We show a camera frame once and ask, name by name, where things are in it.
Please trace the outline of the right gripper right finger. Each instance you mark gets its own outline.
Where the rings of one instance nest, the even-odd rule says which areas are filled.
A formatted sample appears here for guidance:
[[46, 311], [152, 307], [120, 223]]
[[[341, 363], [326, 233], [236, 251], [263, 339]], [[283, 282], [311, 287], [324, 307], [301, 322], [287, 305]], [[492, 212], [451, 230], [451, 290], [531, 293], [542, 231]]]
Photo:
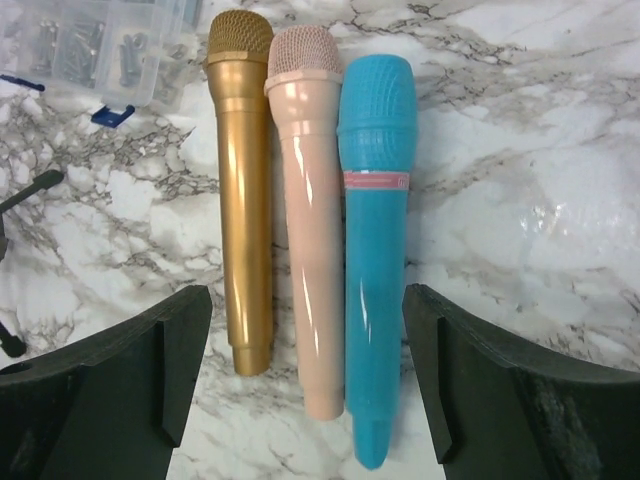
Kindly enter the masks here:
[[425, 285], [406, 288], [408, 343], [449, 479], [635, 479], [639, 376], [540, 346]]

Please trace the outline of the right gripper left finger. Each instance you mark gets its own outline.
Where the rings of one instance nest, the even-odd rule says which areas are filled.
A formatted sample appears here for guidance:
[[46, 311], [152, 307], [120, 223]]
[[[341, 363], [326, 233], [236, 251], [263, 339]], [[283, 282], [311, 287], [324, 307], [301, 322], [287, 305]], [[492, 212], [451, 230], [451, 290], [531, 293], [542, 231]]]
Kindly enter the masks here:
[[4, 479], [163, 479], [212, 315], [204, 285], [1, 371]]

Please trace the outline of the black tripod mic stand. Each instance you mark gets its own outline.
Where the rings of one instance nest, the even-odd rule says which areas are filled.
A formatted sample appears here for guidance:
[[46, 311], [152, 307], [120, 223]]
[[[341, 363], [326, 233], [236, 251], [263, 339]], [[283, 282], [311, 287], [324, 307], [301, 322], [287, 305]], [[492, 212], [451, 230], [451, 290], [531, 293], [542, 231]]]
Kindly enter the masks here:
[[[29, 197], [37, 194], [41, 190], [49, 190], [50, 188], [60, 184], [63, 179], [64, 174], [59, 170], [47, 170], [36, 176], [28, 187], [1, 203], [1, 215], [4, 215], [6, 212]], [[0, 339], [1, 349], [10, 358], [18, 358], [26, 353], [26, 343], [17, 335], [11, 334], [3, 323], [0, 323]]]

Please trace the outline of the blue microphone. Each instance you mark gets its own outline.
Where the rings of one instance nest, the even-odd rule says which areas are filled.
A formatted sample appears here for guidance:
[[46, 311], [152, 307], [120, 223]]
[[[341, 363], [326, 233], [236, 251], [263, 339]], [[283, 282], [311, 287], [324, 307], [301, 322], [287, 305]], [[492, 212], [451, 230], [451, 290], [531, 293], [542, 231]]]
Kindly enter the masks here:
[[386, 460], [400, 390], [407, 203], [417, 146], [411, 66], [400, 56], [354, 60], [337, 128], [346, 200], [346, 403], [354, 454]]

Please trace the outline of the gold microphone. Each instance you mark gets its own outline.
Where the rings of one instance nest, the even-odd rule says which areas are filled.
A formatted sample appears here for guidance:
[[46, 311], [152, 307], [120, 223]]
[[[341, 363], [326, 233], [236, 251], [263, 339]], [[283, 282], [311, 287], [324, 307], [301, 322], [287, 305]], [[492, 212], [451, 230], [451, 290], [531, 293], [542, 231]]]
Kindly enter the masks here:
[[271, 362], [272, 161], [263, 87], [273, 30], [261, 15], [228, 10], [210, 27], [204, 70], [217, 122], [224, 292], [234, 369]]

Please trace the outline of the pink microphone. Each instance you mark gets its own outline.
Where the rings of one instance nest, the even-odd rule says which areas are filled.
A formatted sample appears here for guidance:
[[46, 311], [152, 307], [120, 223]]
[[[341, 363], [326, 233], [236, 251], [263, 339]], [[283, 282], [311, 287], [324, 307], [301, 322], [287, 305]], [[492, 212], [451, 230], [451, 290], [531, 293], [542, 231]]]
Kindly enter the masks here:
[[298, 378], [308, 415], [344, 410], [344, 253], [336, 129], [343, 68], [333, 36], [293, 26], [271, 44], [264, 90], [283, 156]]

